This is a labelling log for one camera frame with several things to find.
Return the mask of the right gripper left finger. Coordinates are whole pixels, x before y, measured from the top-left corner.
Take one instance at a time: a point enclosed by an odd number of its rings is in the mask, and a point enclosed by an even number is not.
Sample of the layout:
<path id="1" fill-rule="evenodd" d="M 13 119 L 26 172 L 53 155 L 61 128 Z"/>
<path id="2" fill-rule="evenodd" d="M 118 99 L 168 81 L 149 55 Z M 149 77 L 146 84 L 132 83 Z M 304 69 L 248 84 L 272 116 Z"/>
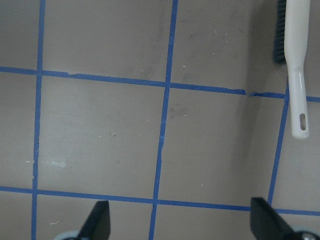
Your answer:
<path id="1" fill-rule="evenodd" d="M 111 235 L 110 205 L 97 201 L 80 230 L 60 233 L 57 240 L 108 240 Z"/>

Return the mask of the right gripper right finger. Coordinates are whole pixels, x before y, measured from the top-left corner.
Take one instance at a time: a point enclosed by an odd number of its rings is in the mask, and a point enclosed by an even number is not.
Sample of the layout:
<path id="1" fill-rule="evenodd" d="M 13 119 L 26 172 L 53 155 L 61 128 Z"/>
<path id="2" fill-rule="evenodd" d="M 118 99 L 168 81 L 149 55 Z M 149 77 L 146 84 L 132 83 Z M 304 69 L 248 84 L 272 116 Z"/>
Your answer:
<path id="1" fill-rule="evenodd" d="M 292 228 L 262 197 L 250 200 L 250 230 L 256 240 L 318 240 L 320 235 Z"/>

